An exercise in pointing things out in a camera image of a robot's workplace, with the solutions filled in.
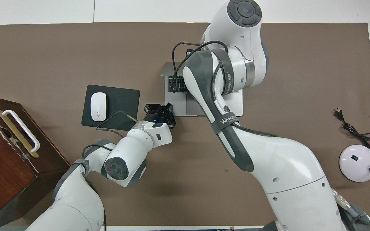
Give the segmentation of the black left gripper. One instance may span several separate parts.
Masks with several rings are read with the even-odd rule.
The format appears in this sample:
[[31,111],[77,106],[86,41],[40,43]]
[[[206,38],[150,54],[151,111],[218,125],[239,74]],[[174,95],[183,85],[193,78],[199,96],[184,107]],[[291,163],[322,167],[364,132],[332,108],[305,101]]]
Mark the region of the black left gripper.
[[169,128],[176,126],[176,120],[173,113],[173,105],[167,103],[165,109],[159,109],[160,104],[146,104],[146,116],[143,120],[153,123],[166,123]]

